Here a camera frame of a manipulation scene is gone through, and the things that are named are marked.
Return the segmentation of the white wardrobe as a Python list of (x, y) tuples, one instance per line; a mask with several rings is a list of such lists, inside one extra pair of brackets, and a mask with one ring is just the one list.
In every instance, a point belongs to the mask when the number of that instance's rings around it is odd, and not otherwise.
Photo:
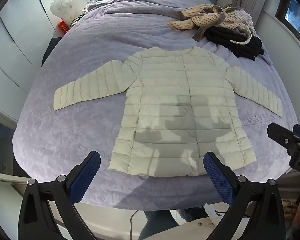
[(17, 122), (55, 33), (52, 0), (8, 0), (0, 12), (0, 114)]

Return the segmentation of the striped beige garment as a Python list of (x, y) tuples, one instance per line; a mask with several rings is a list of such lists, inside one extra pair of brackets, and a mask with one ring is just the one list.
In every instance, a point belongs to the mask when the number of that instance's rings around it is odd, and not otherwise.
[(199, 4), (177, 12), (178, 19), (168, 22), (168, 26), (175, 31), (191, 30), (197, 27), (192, 37), (200, 41), (210, 27), (235, 29), (243, 32), (248, 40), (256, 33), (253, 18), (240, 7), (227, 6), (221, 8), (214, 4)]

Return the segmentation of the black garment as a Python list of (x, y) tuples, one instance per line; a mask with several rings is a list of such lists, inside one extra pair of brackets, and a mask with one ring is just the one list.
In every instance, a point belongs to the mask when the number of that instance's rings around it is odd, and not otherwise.
[(235, 29), (210, 27), (204, 33), (204, 37), (217, 45), (228, 48), (236, 57), (245, 57), (255, 61), (257, 56), (264, 54), (261, 40), (252, 36), (248, 43), (247, 36)]

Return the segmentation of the cream quilted down jacket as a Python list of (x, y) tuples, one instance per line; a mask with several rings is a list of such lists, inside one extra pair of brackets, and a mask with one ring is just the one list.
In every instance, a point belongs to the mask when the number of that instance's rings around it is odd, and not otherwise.
[(142, 50), (113, 60), (55, 91), (54, 110), (126, 94), (109, 168), (136, 176), (205, 174), (213, 152), (237, 170), (256, 160), (242, 127), (237, 95), (283, 115), (282, 102), (249, 73), (199, 47)]

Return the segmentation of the person legs in jeans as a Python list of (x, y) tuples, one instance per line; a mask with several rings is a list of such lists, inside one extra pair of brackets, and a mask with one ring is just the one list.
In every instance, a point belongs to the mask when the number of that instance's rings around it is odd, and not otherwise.
[[(146, 239), (156, 233), (175, 228), (179, 224), (172, 217), (171, 212), (164, 211), (144, 211), (147, 223), (141, 230), (139, 239)], [(181, 218), (187, 222), (192, 222), (200, 218), (207, 218), (208, 215), (203, 207), (195, 207), (178, 211)]]

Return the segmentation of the red box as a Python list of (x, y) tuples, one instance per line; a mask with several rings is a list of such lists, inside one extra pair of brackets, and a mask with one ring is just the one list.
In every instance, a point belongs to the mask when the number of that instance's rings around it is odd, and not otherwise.
[(70, 27), (66, 24), (64, 20), (59, 21), (57, 27), (63, 34), (66, 34), (70, 30)]

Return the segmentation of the window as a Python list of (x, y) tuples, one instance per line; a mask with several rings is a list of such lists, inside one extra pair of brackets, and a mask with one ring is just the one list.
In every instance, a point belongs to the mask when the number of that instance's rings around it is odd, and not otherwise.
[(280, 0), (275, 17), (300, 41), (300, 5), (296, 0)]

